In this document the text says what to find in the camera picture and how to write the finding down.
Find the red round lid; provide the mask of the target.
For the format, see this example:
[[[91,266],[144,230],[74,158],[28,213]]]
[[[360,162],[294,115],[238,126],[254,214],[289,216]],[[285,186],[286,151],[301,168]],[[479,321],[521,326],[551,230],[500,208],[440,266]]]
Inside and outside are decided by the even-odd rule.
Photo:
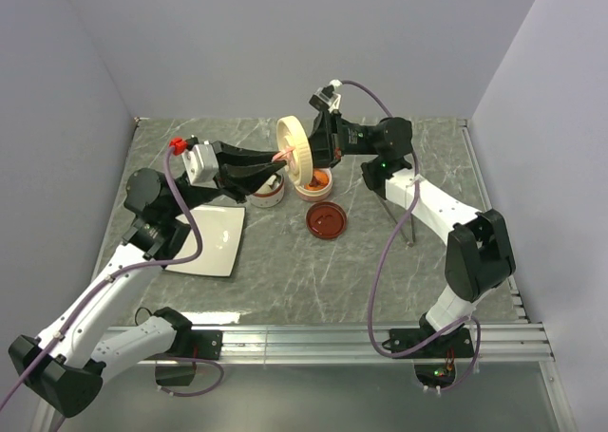
[[[340,237],[346,231],[348,218],[346,212],[338,204],[322,201],[309,208],[305,223],[313,236],[332,240]]]

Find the pink lunch bowl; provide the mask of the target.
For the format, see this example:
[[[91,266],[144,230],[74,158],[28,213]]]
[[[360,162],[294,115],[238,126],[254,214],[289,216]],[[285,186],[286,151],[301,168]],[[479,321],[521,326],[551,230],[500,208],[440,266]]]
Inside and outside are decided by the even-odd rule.
[[[333,189],[332,172],[330,169],[314,169],[312,181],[303,186],[296,186],[294,189],[296,194],[304,201],[323,201]]]

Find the metal lunch tin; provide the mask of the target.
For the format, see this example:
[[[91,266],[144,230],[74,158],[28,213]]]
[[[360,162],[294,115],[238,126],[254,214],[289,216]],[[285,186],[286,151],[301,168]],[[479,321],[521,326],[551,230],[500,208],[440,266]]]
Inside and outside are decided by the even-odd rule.
[[[275,173],[256,192],[248,196],[248,200],[257,208],[271,208],[284,198],[284,193],[284,177],[280,173]]]

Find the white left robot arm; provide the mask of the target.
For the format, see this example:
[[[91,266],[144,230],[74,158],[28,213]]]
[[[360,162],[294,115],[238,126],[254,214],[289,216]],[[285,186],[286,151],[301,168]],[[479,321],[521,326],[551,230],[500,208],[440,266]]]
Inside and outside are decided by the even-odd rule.
[[[193,209],[220,196],[241,203],[286,163],[275,152],[222,141],[172,140],[161,171],[142,168],[128,179],[123,206],[134,218],[103,270],[52,324],[10,345],[17,384],[73,418],[105,383],[142,360],[161,355],[191,361],[192,324],[171,308],[116,338],[103,336],[115,314],[166,267],[202,255]]]

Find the orange fried shrimp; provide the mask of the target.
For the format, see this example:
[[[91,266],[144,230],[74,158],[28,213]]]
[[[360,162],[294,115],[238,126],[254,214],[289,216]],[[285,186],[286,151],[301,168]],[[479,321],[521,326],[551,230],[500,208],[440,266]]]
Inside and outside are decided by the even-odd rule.
[[[305,188],[310,191],[320,191],[326,188],[329,182],[330,178],[325,171],[314,169],[312,180],[305,185]]]

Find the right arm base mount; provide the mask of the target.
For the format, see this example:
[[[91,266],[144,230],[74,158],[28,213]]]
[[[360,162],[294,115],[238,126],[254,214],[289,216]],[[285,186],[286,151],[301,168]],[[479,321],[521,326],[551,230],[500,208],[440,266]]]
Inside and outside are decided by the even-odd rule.
[[[423,342],[431,335],[430,330],[390,329],[389,338],[382,348],[391,354],[403,352]],[[462,383],[476,369],[481,345],[481,334],[471,332],[460,325],[446,335],[441,335],[424,347],[402,359],[417,360],[414,375],[424,390],[440,394]]]

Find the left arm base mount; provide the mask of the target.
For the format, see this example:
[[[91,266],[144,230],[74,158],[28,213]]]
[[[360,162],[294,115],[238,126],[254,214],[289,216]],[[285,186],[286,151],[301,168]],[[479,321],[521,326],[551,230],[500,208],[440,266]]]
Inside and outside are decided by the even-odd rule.
[[[177,367],[156,366],[157,389],[177,398],[194,398],[210,393],[223,382],[225,370],[219,363],[223,345],[223,332],[219,329],[195,329],[193,323],[183,314],[165,307],[152,312],[145,307],[136,309],[134,320],[139,326],[149,319],[159,318],[176,331],[171,347],[159,356],[163,361],[176,362]],[[199,373],[201,366],[213,367],[218,374],[216,380],[199,391],[178,392],[174,387],[188,387]]]

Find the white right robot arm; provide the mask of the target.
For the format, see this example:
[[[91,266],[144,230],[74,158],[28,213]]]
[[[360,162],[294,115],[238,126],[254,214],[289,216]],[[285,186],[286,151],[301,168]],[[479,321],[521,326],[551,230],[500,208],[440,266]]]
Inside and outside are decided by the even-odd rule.
[[[400,351],[371,343],[389,358],[420,350],[443,354],[477,305],[516,270],[504,217],[494,209],[468,206],[423,178],[412,137],[411,121],[401,117],[364,125],[346,121],[337,110],[320,111],[309,137],[317,168],[334,167],[348,155],[370,155],[361,165],[368,189],[404,208],[404,220],[416,217],[446,246],[446,287],[421,317],[416,342]]]

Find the beige round lid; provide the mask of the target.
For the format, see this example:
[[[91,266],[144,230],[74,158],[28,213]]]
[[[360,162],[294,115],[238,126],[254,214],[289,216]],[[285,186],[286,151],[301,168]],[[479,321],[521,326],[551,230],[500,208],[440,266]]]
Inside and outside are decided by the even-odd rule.
[[[295,116],[279,119],[276,125],[278,150],[291,151],[287,155],[286,171],[296,186],[308,184],[314,173],[313,155],[302,123]]]

